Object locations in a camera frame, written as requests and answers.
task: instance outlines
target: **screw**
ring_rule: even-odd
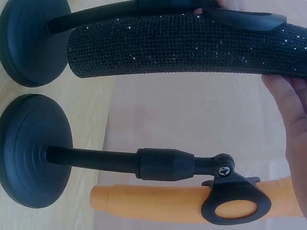
[[[219,175],[221,177],[226,177],[230,173],[230,168],[228,166],[222,166],[219,168]]]

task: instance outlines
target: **black plastic clamp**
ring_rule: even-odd
[[[202,8],[202,13],[217,23],[241,30],[278,31],[287,23],[287,18],[285,16],[265,12],[243,12],[221,8]]]
[[[211,191],[208,198],[201,207],[202,216],[215,225],[238,225],[250,223],[265,216],[271,209],[270,199],[257,188],[256,183],[260,178],[244,178],[236,172],[230,173],[223,179],[215,178],[206,181],[202,186],[210,186]],[[216,214],[216,209],[227,202],[245,200],[257,205],[254,213],[240,218],[223,218]]]

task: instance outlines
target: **round black base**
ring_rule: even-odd
[[[37,87],[63,72],[71,31],[50,35],[47,23],[70,13],[67,0],[8,1],[0,17],[0,60],[14,81]]]
[[[23,206],[47,207],[66,187],[71,167],[48,163],[47,146],[72,148],[64,112],[42,95],[17,98],[0,118],[0,182]]]

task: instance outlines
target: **black rubber sleeve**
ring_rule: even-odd
[[[307,78],[307,29],[236,29],[203,14],[126,17],[75,29],[68,63],[80,78],[235,72]]]

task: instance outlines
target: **hand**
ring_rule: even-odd
[[[230,10],[244,11],[245,0],[218,0]],[[283,117],[286,130],[286,158],[300,208],[307,218],[307,82],[277,75],[262,76]]]

